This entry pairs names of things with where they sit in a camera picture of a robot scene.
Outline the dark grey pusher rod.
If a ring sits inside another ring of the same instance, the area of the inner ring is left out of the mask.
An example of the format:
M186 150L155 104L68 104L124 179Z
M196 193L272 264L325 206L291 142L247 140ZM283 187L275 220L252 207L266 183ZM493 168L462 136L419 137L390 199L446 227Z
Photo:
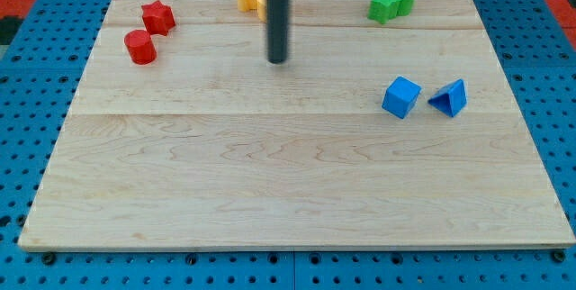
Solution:
M290 0L266 0L267 60L284 63L288 58Z

